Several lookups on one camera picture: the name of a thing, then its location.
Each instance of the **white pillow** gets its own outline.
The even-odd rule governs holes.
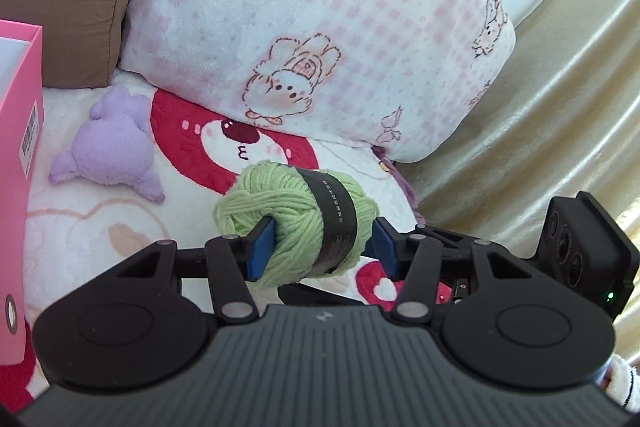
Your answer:
[[[229,118],[392,159],[433,152],[488,89],[500,0],[131,0],[121,67]]]

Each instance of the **bed sheet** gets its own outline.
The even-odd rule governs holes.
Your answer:
[[[222,116],[157,90],[133,73],[116,70],[112,84],[123,84],[132,94],[153,100],[154,169],[166,200],[150,203],[129,187],[106,187],[80,178],[50,185],[47,175],[52,159],[69,147],[89,108],[108,88],[46,89],[45,123],[34,162],[25,233],[24,301],[30,325],[57,299],[158,239],[171,238],[179,248],[195,248],[218,235],[215,203],[242,168],[260,160],[350,174],[396,229],[408,231],[415,226],[404,193],[369,149],[246,126],[234,128]],[[398,287],[383,276],[377,261],[367,258],[341,277],[305,282],[383,305],[395,300]],[[201,309],[211,310],[206,282],[184,280],[183,294]],[[276,290],[254,293],[254,298],[261,309],[280,302]],[[28,391],[35,395],[46,386],[36,367]]]

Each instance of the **black yarn label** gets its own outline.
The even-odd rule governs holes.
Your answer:
[[[358,233],[358,220],[353,200],[347,189],[326,172],[294,167],[316,198],[322,214],[322,245],[307,277],[331,273],[353,248]]]

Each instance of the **cartoon bear nose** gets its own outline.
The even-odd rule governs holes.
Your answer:
[[[238,143],[256,143],[260,139],[255,127],[228,118],[222,121],[222,134]]]

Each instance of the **pink box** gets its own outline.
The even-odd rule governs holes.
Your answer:
[[[24,221],[43,120],[42,28],[0,20],[0,365],[24,358]]]

